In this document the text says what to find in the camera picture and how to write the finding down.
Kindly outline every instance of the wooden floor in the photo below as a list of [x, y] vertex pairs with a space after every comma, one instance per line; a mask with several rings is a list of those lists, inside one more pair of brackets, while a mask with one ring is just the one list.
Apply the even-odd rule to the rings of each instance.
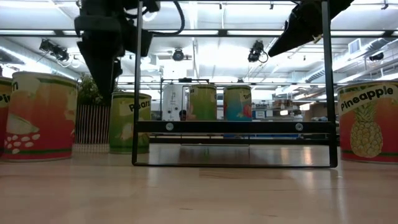
[[[163, 149], [175, 156], [165, 156]], [[250, 155], [256, 162], [304, 164], [327, 158], [324, 148], [279, 146], [280, 155], [277, 149]], [[239, 150], [232, 150], [237, 156], [224, 159], [211, 151], [205, 157], [208, 161], [244, 157], [250, 162]], [[140, 159], [203, 159], [195, 148], [182, 151], [154, 146], [152, 155]], [[397, 223], [397, 186], [395, 165], [340, 162], [337, 169], [305, 170], [147, 168], [131, 166], [130, 155], [77, 152], [63, 161], [0, 162], [0, 223]]]

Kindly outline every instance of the can label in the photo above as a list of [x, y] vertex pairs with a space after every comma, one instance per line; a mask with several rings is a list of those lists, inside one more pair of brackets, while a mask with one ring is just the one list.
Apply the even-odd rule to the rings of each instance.
[[76, 83], [51, 76], [14, 75], [4, 159], [71, 156], [75, 138]]
[[[8, 106], [11, 95], [11, 80], [0, 80], [0, 142], [4, 142], [6, 136], [6, 126], [8, 117]], [[0, 156], [4, 152], [4, 147], [0, 147]]]
[[[150, 120], [150, 96], [139, 97], [139, 121]], [[134, 130], [134, 94], [114, 95], [109, 124], [111, 153], [131, 153]], [[149, 133], [138, 133], [138, 153], [149, 152]]]
[[190, 86], [188, 99], [189, 121], [217, 120], [217, 90], [213, 85]]
[[224, 91], [224, 120], [251, 121], [251, 90], [230, 87]]
[[339, 91], [343, 159], [398, 162], [398, 83], [364, 83]]

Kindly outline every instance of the ceiling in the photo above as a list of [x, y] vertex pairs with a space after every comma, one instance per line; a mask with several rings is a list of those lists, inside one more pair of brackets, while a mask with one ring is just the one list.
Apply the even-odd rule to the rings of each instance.
[[[332, 20], [331, 29], [356, 30], [396, 30], [398, 28], [398, 0], [388, 0], [389, 7], [382, 10], [384, 1], [356, 0], [352, 5]], [[264, 2], [181, 2], [185, 15], [185, 29], [282, 29], [291, 9], [291, 2], [275, 2], [270, 9], [270, 1]], [[144, 21], [145, 29], [178, 29], [180, 18], [172, 2], [161, 2], [161, 11], [153, 20]], [[79, 15], [75, 1], [0, 1], [1, 29], [74, 29], [73, 20]], [[39, 45], [40, 37], [5, 37], [7, 40], [43, 56]], [[53, 43], [68, 49], [73, 60], [62, 63], [73, 73], [89, 73], [76, 46], [78, 38], [51, 37]], [[303, 81], [311, 71], [323, 66], [323, 42], [309, 43], [284, 54], [270, 58], [267, 63], [249, 63], [248, 52], [256, 40], [262, 40], [267, 47], [274, 38], [256, 37], [156, 37], [153, 39], [151, 57], [142, 60], [142, 76], [145, 82], [159, 81], [164, 78], [193, 77], [193, 60], [174, 62], [170, 59], [176, 48], [185, 55], [193, 55], [196, 44], [197, 78], [210, 78], [214, 82], [236, 82], [243, 78], [245, 82], [298, 82]], [[332, 53], [338, 58], [348, 51], [348, 44], [354, 38], [333, 38]], [[395, 45], [389, 46], [389, 60], [398, 54]], [[124, 82], [134, 80], [134, 55], [127, 53], [122, 58]], [[349, 61], [343, 68], [335, 71], [335, 80], [341, 80], [367, 69], [365, 59]]]

